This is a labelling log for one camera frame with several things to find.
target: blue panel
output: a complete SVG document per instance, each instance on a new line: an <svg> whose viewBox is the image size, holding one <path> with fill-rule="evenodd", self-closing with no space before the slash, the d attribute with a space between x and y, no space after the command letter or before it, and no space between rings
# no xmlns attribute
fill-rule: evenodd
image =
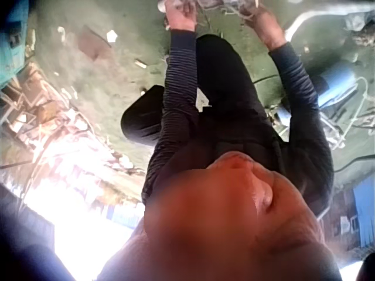
<svg viewBox="0 0 375 281"><path fill-rule="evenodd" d="M26 31L29 17L29 0L18 0L0 31L0 87L2 88L25 63ZM19 29L17 44L11 47L9 31Z"/></svg>
<svg viewBox="0 0 375 281"><path fill-rule="evenodd" d="M361 182L353 191L358 212L361 248L374 242L374 175Z"/></svg>

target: sleeve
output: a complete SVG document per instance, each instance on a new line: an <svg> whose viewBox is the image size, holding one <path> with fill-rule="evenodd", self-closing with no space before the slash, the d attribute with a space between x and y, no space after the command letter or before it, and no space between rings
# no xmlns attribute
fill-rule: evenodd
<svg viewBox="0 0 375 281"><path fill-rule="evenodd" d="M270 56L291 108L287 173L299 174L297 182L305 183L300 187L302 195L319 216L332 197L333 162L321 124L318 94L290 43L270 52Z"/></svg>
<svg viewBox="0 0 375 281"><path fill-rule="evenodd" d="M196 97L196 34L172 30L163 95L162 126L142 190L144 204L152 193L153 182L161 168L196 132L199 119Z"/></svg>

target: white cable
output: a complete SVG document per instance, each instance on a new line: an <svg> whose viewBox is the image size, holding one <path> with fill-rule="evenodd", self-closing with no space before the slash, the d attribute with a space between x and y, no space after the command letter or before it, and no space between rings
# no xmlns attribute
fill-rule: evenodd
<svg viewBox="0 0 375 281"><path fill-rule="evenodd" d="M369 83L367 82L367 80L364 77L359 77L356 81L359 81L359 80L363 80L364 81L364 85L365 85L365 89L364 89L364 93L363 93L363 98L361 100L361 103L358 106L358 109L357 109L354 117L350 121L349 126L346 128L346 130L344 131L344 134L341 136L341 138L339 139L339 141L337 142L337 144L332 148L332 150L335 150L336 148L338 148L339 145L345 140L345 137L346 137L347 133L349 132L349 130L353 126L354 122L357 119L357 116L359 115L359 113L360 113L360 111L361 111L361 109L363 107L364 101L368 100L367 93L369 91Z"/></svg>

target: striped sleeve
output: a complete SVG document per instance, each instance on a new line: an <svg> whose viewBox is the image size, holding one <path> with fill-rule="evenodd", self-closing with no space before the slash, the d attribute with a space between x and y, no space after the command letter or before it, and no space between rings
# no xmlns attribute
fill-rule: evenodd
<svg viewBox="0 0 375 281"><path fill-rule="evenodd" d="M152 193L153 183L161 168L196 132L196 96L196 34L185 30L172 30L163 95L162 127L142 190L144 204Z"/></svg>

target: man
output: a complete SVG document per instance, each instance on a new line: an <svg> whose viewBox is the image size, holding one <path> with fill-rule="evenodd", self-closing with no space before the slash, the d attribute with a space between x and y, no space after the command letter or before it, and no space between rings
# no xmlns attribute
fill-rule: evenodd
<svg viewBox="0 0 375 281"><path fill-rule="evenodd" d="M291 107L289 143L223 39L195 39L194 5L166 2L171 52L165 89L122 118L130 139L156 144L145 217L99 280L340 280L316 217L333 169L317 94L275 17L243 10L270 50ZM199 87L210 108L198 113Z"/></svg>

